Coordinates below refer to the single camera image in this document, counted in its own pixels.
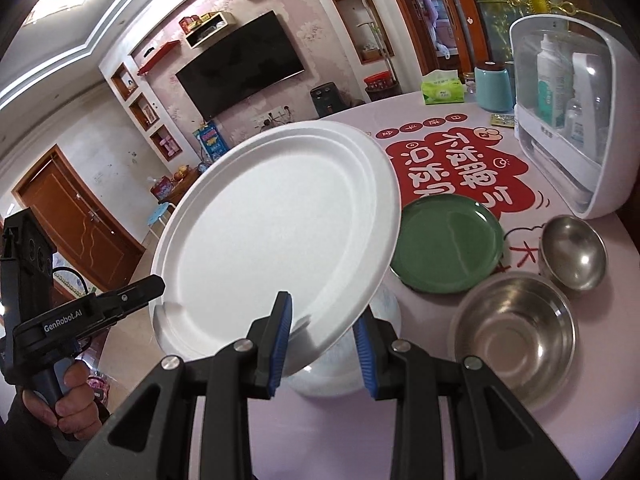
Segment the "left hand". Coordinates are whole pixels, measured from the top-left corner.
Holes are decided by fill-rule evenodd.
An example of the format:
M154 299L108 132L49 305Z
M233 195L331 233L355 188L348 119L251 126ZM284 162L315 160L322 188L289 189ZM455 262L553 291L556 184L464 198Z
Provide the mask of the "left hand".
M24 390L22 400L32 416L50 428L58 428L63 434L79 441L88 441L102 428L94 393L88 384L88 366L76 360L66 370L63 382L68 391L54 408L34 392Z

